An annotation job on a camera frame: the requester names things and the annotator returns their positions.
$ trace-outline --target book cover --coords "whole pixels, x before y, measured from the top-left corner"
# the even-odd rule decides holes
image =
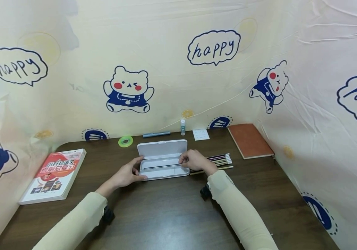
[[[244,159],[273,156],[274,152],[259,133],[254,124],[228,126],[239,152]]]
[[[51,153],[38,170],[20,204],[66,199],[86,151]]]

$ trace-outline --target glue bottle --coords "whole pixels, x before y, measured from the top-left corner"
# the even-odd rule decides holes
[[[182,136],[185,135],[185,120],[184,119],[181,120],[181,135]]]

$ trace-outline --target fabric wall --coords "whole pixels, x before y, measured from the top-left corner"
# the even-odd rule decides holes
[[[50,150],[182,118],[255,123],[357,248],[356,0],[0,0],[0,233]]]
[[[357,1],[292,1],[277,11],[266,67],[285,59],[289,83],[255,124],[338,247],[357,249]]]

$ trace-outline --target gray pen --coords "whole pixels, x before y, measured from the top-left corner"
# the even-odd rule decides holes
[[[143,134],[142,137],[147,138],[147,137],[154,137],[154,136],[164,136],[164,135],[168,135],[168,134],[170,134],[170,131],[160,132],[160,133]]]

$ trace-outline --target green tape roll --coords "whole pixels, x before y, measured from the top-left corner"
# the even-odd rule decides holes
[[[123,136],[119,139],[119,146],[122,148],[126,148],[133,144],[134,139],[131,136]]]

